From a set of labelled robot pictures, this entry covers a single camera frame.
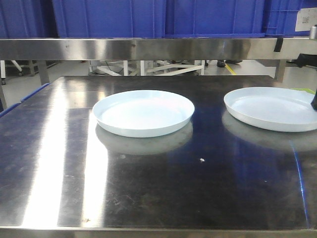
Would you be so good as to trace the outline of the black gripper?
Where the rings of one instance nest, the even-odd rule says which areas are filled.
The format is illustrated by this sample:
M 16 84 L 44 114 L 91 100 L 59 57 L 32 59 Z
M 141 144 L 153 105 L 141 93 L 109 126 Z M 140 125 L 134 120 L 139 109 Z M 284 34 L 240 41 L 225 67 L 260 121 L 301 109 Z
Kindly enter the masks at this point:
M 298 67 L 304 67 L 304 66 L 317 66 L 317 56 L 316 55 L 309 55 L 309 54 L 299 54 L 296 59 L 296 65 Z M 317 94 L 315 93 L 315 96 L 311 102 L 312 108 L 316 111 L 317 110 Z

